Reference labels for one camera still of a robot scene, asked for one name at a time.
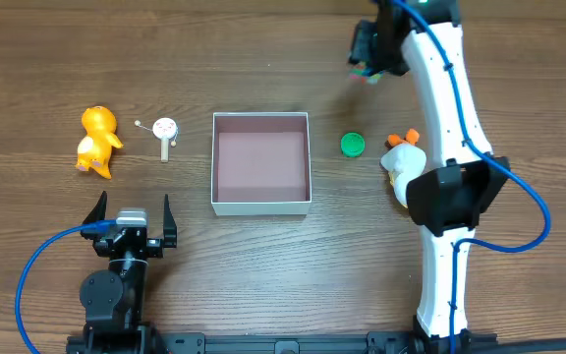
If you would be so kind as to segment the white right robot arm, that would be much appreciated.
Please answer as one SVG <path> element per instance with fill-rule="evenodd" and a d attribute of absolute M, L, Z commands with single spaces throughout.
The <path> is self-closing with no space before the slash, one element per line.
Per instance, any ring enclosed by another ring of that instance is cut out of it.
<path fill-rule="evenodd" d="M 480 217 L 505 184 L 481 127 L 464 60 L 455 1 L 379 1 L 374 21 L 357 24 L 348 62 L 370 82 L 411 74 L 424 112 L 428 151 L 412 137 L 389 138 L 381 163 L 423 244 L 424 280 L 415 323 L 427 338 L 466 331 L 469 244 Z"/>

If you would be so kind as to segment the white cardboard box pink interior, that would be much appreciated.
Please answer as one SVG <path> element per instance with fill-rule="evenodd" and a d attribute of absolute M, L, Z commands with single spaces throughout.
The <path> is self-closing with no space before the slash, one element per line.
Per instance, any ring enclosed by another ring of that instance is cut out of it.
<path fill-rule="evenodd" d="M 210 193 L 218 216 L 308 214 L 309 114 L 215 112 Z"/>

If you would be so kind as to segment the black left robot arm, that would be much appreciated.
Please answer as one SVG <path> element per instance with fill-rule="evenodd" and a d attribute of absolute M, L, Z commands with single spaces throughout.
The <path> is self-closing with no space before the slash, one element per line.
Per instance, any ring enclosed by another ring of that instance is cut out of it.
<path fill-rule="evenodd" d="M 108 260 L 108 269 L 89 275 L 81 285 L 85 322 L 98 330 L 136 329 L 142 323 L 148 261 L 161 259 L 165 249 L 177 246 L 178 227 L 168 197 L 163 200 L 160 238 L 147 234 L 145 209 L 125 207 L 107 219 L 106 207 L 107 194 L 102 193 L 81 231 L 96 254 Z"/>

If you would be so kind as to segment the multicolour puzzle cube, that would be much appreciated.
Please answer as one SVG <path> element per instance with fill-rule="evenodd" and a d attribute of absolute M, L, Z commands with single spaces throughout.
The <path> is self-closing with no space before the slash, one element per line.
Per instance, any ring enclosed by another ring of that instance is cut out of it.
<path fill-rule="evenodd" d="M 376 71 L 365 62 L 354 64 L 349 73 L 349 78 L 366 84 L 375 85 L 383 77 L 384 71 Z"/>

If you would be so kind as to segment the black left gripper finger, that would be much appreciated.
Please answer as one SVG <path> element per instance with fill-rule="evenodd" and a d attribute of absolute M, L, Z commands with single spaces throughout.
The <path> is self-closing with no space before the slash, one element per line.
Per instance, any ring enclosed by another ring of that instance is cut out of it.
<path fill-rule="evenodd" d="M 103 191 L 91 212 L 83 221 L 83 225 L 92 224 L 98 221 L 103 221 L 105 219 L 106 207 L 107 207 L 108 196 L 107 192 Z M 97 237 L 99 231 L 96 228 L 85 229 L 81 231 L 81 236 L 87 240 L 93 240 Z"/>
<path fill-rule="evenodd" d="M 176 248 L 178 239 L 178 227 L 170 208 L 169 196 L 164 196 L 163 202 L 163 247 Z"/>

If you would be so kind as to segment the white plush duck orange feet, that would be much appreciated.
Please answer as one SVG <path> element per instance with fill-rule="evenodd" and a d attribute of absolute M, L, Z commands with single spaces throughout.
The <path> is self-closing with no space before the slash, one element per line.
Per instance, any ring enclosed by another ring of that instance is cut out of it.
<path fill-rule="evenodd" d="M 391 134 L 387 138 L 388 152 L 380 159 L 380 165 L 388 173 L 395 198 L 403 207 L 407 204 L 407 187 L 423 174 L 426 154 L 417 147 L 420 133 L 410 129 L 404 137 Z"/>

